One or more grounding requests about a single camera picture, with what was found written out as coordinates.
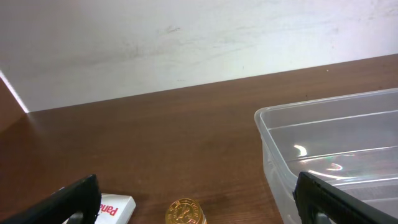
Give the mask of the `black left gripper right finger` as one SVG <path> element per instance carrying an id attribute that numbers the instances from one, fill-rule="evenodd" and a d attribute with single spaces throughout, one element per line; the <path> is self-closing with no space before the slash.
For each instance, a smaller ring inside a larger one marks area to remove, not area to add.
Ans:
<path id="1" fill-rule="evenodd" d="M 397 218 L 308 172 L 299 173 L 293 196 L 303 224 L 397 224 Z"/>

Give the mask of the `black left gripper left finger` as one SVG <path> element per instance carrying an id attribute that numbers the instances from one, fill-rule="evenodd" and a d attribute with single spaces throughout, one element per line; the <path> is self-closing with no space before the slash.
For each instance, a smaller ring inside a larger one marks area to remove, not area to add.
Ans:
<path id="1" fill-rule="evenodd" d="M 39 203 L 2 223 L 87 223 L 94 224 L 101 204 L 97 176 L 91 174 L 63 187 Z"/>

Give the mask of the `white Panadol medicine box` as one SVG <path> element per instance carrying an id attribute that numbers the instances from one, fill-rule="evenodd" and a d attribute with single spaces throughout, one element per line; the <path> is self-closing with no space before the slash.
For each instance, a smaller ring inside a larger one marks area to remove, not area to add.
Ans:
<path id="1" fill-rule="evenodd" d="M 127 224 L 135 208 L 131 196 L 102 194 L 95 224 Z"/>

